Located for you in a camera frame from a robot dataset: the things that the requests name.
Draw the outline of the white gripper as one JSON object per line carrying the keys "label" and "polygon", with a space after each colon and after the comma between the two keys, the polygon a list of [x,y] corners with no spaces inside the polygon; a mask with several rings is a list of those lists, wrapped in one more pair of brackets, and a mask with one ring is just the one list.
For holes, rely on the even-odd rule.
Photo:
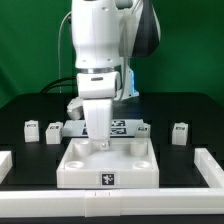
{"label": "white gripper", "polygon": [[113,100],[120,88],[117,71],[77,75],[78,95],[83,100],[87,134],[91,140],[110,139]]}

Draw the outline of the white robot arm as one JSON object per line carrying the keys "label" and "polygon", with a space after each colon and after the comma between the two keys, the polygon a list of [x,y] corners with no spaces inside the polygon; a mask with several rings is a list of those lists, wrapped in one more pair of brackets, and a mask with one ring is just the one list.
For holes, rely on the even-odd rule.
{"label": "white robot arm", "polygon": [[71,25],[88,137],[106,145],[113,99],[122,87],[116,68],[155,51],[159,21],[152,0],[72,0]]}

